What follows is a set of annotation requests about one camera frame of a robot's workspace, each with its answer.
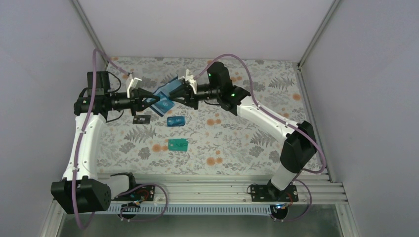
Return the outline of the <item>blue credit card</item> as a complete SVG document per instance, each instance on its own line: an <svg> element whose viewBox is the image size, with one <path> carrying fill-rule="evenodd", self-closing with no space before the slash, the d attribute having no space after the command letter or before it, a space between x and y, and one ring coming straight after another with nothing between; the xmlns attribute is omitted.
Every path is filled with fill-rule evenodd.
<svg viewBox="0 0 419 237"><path fill-rule="evenodd" d="M159 116L163 117L175 106L175 103L162 92L158 93L157 96L160 96L160 101L152 105L152 108Z"/></svg>
<svg viewBox="0 0 419 237"><path fill-rule="evenodd" d="M172 116L167 118L167 127L181 127L186 124L184 116Z"/></svg>

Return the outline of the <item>blue card holder wallet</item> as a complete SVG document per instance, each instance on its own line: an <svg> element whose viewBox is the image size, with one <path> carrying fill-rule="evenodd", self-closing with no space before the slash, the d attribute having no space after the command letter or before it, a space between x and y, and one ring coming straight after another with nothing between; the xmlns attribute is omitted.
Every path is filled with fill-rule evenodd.
<svg viewBox="0 0 419 237"><path fill-rule="evenodd" d="M178 76L169 80L166 84L157 88L153 93L155 96L159 96L160 100L151 105L151 109L158 114L160 117L163 117L169 110L171 110L175 103L169 99L169 94L182 85L182 82L178 79Z"/></svg>

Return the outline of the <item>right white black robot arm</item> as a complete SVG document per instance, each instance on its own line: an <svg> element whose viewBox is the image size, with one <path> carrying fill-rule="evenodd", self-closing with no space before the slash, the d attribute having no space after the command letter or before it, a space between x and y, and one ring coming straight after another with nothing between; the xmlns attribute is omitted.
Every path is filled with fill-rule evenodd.
<svg viewBox="0 0 419 237"><path fill-rule="evenodd" d="M198 109L198 103L215 99L220 107L235 116L255 123L276 139L283 139L279 168L268 181L268 196L280 201L287 187L317 153L313 126L289 120L262 105L246 89L233 84L228 69L214 62L206 69L209 82L198 84L189 70L178 78L181 85L169 93L172 101Z"/></svg>

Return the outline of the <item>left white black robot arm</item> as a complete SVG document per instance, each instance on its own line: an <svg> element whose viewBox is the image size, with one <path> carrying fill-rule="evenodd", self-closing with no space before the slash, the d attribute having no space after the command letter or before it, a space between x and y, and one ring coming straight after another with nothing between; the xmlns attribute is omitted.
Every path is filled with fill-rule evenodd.
<svg viewBox="0 0 419 237"><path fill-rule="evenodd" d="M67 168L58 182L51 184L51 194L68 214L105 211L118 195L126 200L137 195L132 173L111 175L109 181L98 180L96 159L103 129L110 111L130 110L133 116L160 97L139 88L139 79L130 76L127 92L110 88L110 72L88 72L87 87L74 104L76 131Z"/></svg>

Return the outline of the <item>black credit card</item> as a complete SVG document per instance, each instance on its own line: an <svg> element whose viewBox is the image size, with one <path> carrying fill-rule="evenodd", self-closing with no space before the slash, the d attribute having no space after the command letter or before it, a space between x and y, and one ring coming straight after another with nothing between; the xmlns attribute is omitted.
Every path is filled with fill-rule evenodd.
<svg viewBox="0 0 419 237"><path fill-rule="evenodd" d="M150 124L151 115L135 115L133 117L133 124Z"/></svg>

